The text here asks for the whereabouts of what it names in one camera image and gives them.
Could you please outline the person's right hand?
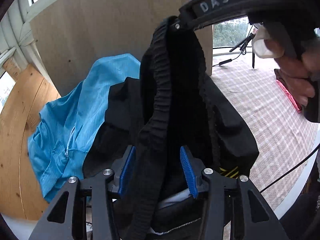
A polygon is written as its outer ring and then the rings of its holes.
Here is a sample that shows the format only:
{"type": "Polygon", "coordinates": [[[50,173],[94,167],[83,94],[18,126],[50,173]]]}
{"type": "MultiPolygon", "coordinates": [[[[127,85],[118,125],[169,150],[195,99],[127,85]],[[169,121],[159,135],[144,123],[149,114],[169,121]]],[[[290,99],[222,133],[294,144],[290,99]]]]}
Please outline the person's right hand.
{"type": "Polygon", "coordinates": [[[316,94],[307,79],[319,73],[319,38],[305,43],[305,51],[300,60],[283,55],[275,61],[280,67],[287,90],[300,105],[307,106],[308,99],[316,94]]]}

